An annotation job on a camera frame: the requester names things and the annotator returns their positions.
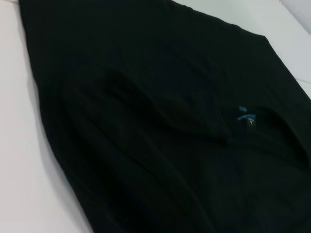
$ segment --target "white surface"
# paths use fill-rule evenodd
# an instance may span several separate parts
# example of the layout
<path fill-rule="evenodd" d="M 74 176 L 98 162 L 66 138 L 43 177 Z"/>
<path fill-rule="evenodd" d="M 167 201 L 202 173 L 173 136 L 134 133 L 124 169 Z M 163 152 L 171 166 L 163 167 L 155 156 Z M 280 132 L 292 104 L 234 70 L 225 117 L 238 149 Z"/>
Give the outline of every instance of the white surface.
<path fill-rule="evenodd" d="M 310 36 L 277 0 L 177 2 L 265 35 L 296 77 L 311 79 Z M 0 233 L 91 232 L 43 133 L 18 6 L 3 0 L 0 107 Z"/>
<path fill-rule="evenodd" d="M 311 33 L 311 1 L 281 0 L 286 8 L 295 16 L 301 25 Z"/>
<path fill-rule="evenodd" d="M 40 123 L 18 6 L 0 0 L 0 233 L 92 232 Z"/>

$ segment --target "black fabric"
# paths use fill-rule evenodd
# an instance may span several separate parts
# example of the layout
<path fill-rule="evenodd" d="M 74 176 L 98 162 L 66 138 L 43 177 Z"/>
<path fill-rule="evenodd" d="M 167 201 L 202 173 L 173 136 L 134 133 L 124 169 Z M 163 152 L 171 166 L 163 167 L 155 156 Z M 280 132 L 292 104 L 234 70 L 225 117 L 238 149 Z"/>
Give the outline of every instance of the black fabric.
<path fill-rule="evenodd" d="M 170 0 L 19 2 L 94 232 L 311 231 L 311 101 L 264 36 Z"/>

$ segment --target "black shirt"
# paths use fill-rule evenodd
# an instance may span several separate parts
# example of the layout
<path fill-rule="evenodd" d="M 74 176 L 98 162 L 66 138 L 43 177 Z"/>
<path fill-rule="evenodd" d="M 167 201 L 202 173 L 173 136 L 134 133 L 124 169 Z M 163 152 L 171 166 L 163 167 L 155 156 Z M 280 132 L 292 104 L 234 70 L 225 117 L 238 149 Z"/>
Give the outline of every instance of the black shirt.
<path fill-rule="evenodd" d="M 264 36 L 170 0 L 20 0 L 94 232 L 311 230 L 311 101 Z"/>

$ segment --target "black garment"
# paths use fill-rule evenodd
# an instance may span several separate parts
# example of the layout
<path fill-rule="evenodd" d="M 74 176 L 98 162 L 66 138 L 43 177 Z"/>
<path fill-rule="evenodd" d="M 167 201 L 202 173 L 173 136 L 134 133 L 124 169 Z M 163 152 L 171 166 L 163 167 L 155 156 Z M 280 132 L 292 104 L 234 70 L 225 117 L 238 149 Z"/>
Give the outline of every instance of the black garment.
<path fill-rule="evenodd" d="M 264 36 L 170 0 L 20 6 L 94 232 L 311 231 L 311 101 Z"/>

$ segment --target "white table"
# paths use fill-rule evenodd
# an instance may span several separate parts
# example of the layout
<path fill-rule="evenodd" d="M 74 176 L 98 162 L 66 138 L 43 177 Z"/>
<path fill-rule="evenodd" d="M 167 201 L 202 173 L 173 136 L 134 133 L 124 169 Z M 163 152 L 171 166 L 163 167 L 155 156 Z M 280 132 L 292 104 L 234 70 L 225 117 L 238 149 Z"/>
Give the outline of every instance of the white table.
<path fill-rule="evenodd" d="M 177 2 L 265 35 L 311 97 L 311 37 L 278 0 Z M 0 232 L 92 232 L 44 136 L 18 5 L 4 0 L 0 108 Z"/>

